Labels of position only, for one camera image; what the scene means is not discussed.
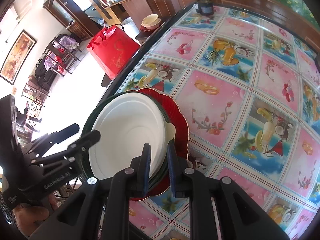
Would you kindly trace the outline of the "person's left hand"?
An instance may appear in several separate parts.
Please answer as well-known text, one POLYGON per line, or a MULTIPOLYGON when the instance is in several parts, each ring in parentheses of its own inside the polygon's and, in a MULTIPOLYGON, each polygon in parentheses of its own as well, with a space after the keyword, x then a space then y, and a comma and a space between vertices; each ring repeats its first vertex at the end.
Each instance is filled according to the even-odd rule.
POLYGON ((29 237, 39 226, 37 222, 49 217, 49 210, 42 206, 26 206, 21 204, 13 209, 19 231, 29 237))

